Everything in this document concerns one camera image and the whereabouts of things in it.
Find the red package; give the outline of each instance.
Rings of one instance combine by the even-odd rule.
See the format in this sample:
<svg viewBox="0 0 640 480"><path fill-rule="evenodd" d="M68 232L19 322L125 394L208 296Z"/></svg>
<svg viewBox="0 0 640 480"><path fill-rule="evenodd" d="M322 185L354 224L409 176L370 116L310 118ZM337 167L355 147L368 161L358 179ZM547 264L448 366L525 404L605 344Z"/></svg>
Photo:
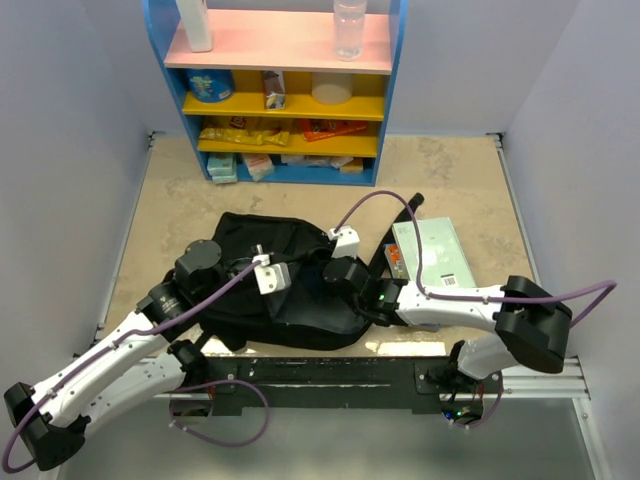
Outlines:
<svg viewBox="0 0 640 480"><path fill-rule="evenodd" d="M301 118L298 120L302 136L307 142L347 135L366 130L369 122L363 120L320 120Z"/></svg>

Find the white container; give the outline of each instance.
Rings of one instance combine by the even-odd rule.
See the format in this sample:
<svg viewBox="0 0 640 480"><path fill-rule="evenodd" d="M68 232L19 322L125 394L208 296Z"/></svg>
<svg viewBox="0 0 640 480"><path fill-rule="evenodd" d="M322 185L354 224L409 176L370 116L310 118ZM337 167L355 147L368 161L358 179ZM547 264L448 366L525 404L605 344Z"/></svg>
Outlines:
<svg viewBox="0 0 640 480"><path fill-rule="evenodd" d="M367 0L333 0L333 53L352 61L362 53Z"/></svg>
<svg viewBox="0 0 640 480"><path fill-rule="evenodd" d="M208 52L213 48L213 32L207 20L207 0L176 0L187 41L194 52Z"/></svg>
<svg viewBox="0 0 640 480"><path fill-rule="evenodd" d="M314 72L311 75L311 96L325 105L344 103L353 94L350 73Z"/></svg>

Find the yellow shelf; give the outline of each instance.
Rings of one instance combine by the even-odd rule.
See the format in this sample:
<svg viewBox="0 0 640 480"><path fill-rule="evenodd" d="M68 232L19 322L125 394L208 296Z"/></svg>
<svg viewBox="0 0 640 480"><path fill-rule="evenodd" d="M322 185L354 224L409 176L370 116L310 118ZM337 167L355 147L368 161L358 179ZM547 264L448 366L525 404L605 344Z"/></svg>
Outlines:
<svg viewBox="0 0 640 480"><path fill-rule="evenodd" d="M311 96L311 74L285 72L286 108L265 110L260 72L233 72L235 93L219 103L203 103L187 94L182 111L186 115L239 115L246 117L328 118L336 120L384 119L384 89L382 75L354 75L353 97L339 105L323 105Z"/></svg>
<svg viewBox="0 0 640 480"><path fill-rule="evenodd" d="M289 135L289 142L286 147L280 147L278 145L241 145L217 140L200 140L198 142L198 150L201 152L375 157L378 154L377 127L377 124L373 124L369 127L369 130L361 133L352 133L350 135L327 138L316 142L307 142L302 134L292 133Z"/></svg>

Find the blue can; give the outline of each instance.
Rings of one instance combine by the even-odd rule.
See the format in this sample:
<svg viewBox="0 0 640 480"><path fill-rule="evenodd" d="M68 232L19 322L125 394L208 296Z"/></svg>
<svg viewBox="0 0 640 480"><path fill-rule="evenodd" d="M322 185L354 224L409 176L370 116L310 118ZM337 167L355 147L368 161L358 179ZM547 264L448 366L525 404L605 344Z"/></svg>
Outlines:
<svg viewBox="0 0 640 480"><path fill-rule="evenodd" d="M201 102L222 102L233 95L231 70L188 68L187 77L193 95Z"/></svg>

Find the pink shelf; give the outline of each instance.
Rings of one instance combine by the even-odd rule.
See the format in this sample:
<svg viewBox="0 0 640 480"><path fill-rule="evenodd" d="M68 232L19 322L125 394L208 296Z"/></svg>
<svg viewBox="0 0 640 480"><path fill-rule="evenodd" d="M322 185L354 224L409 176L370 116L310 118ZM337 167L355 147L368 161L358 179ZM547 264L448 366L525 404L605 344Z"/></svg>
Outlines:
<svg viewBox="0 0 640 480"><path fill-rule="evenodd" d="M214 32L213 50L194 53L180 23L165 65L391 74L387 15L367 15L363 53L354 62L333 56L332 13L212 9L209 27Z"/></svg>

